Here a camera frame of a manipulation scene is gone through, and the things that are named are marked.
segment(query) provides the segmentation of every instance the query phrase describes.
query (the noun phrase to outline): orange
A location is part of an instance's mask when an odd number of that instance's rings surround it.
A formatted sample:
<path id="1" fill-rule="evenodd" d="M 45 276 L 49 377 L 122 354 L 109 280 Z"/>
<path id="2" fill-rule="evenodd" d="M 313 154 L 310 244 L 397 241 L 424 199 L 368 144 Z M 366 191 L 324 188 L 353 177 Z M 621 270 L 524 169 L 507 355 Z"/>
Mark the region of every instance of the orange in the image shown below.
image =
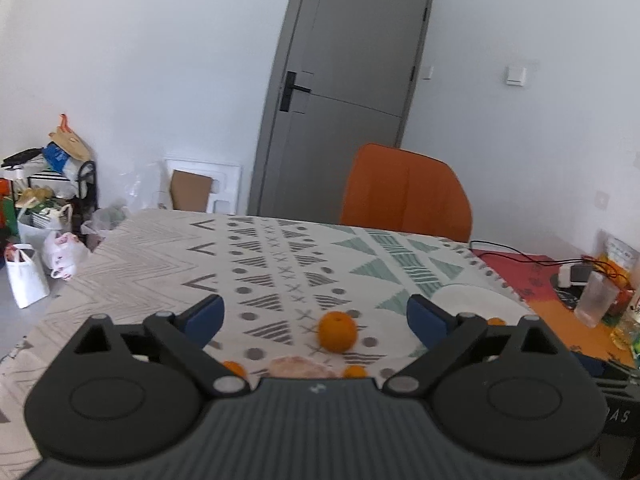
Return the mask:
<path id="1" fill-rule="evenodd" d="M 328 312 L 318 323 L 318 342 L 329 352 L 341 354 L 358 339 L 358 326 L 349 314 Z"/>
<path id="2" fill-rule="evenodd" d="M 224 361 L 222 364 L 237 376 L 246 379 L 246 370 L 240 363 L 236 363 L 235 361 Z"/>
<path id="3" fill-rule="evenodd" d="M 345 379 L 359 379 L 360 377 L 366 377 L 367 371 L 364 369 L 364 366 L 351 365 L 344 369 L 342 376 Z"/>

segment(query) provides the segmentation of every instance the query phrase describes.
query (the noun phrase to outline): orange chair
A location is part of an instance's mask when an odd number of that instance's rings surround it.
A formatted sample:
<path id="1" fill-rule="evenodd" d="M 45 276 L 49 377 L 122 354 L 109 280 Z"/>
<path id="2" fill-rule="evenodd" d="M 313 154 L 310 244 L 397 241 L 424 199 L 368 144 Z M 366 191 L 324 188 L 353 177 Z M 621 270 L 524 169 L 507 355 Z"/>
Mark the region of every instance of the orange chair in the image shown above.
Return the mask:
<path id="1" fill-rule="evenodd" d="M 378 144 L 353 161 L 340 223 L 468 242 L 471 206 L 444 162 Z"/>

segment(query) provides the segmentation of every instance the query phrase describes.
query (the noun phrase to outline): black door handle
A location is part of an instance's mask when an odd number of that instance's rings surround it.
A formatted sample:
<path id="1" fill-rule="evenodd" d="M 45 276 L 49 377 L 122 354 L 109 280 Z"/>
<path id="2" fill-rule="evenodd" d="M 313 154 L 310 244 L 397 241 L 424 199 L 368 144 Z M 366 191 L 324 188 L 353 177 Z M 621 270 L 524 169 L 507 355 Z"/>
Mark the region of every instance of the black door handle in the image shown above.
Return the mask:
<path id="1" fill-rule="evenodd" d="M 289 107 L 291 106 L 291 97 L 294 90 L 311 94 L 311 88 L 296 85 L 296 75 L 297 74 L 295 72 L 287 72 L 287 77 L 284 80 L 284 90 L 282 91 L 282 101 L 280 102 L 281 112 L 289 111 Z"/>

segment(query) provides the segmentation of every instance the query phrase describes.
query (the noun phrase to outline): door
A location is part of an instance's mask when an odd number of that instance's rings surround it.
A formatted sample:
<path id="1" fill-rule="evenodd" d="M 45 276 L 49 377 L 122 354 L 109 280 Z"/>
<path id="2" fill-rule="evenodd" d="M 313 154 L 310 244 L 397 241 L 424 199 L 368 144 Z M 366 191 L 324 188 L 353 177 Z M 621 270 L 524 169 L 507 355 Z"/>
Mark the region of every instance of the door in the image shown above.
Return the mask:
<path id="1" fill-rule="evenodd" d="M 429 0 L 302 0 L 265 166 L 261 216 L 336 223 L 359 147 L 395 145 Z"/>

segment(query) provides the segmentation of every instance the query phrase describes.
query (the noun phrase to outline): door frame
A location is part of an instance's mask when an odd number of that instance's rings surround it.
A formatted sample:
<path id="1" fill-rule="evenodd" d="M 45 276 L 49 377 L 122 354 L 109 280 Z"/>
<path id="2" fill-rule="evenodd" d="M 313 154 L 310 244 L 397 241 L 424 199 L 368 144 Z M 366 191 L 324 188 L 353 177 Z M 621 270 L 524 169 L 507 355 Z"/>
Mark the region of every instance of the door frame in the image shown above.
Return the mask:
<path id="1" fill-rule="evenodd" d="M 427 0 L 427 8 L 425 11 L 426 18 L 422 22 L 422 28 L 420 30 L 420 40 L 418 41 L 418 49 L 414 59 L 414 79 L 409 85 L 409 91 L 407 92 L 406 100 L 404 102 L 402 117 L 400 119 L 400 126 L 398 128 L 398 135 L 396 137 L 396 142 L 394 143 L 395 146 L 399 146 L 400 142 L 402 141 L 406 119 L 409 115 L 409 109 L 414 98 L 415 86 L 418 82 L 418 77 L 420 74 L 420 61 L 422 59 L 422 52 L 424 50 L 424 41 L 427 34 L 432 1 L 433 0 Z M 267 161 L 270 154 L 273 128 L 275 124 L 276 114 L 278 113 L 279 109 L 278 104 L 280 102 L 280 93 L 284 84 L 284 78 L 287 71 L 287 62 L 289 61 L 289 51 L 291 48 L 291 43 L 293 41 L 293 34 L 296 30 L 298 13 L 300 12 L 301 5 L 302 0 L 289 0 L 287 11 L 284 16 L 284 21 L 282 23 L 282 30 L 280 31 L 278 47 L 273 59 L 271 77 L 269 80 L 269 86 L 267 88 L 264 111 L 262 113 L 262 122 L 260 124 L 258 145 L 255 152 L 254 172 L 251 177 L 249 202 L 247 206 L 247 214 L 249 215 L 257 216 L 260 214 L 260 201 L 262 200 L 262 190 L 264 187 L 264 177 L 266 174 Z"/>

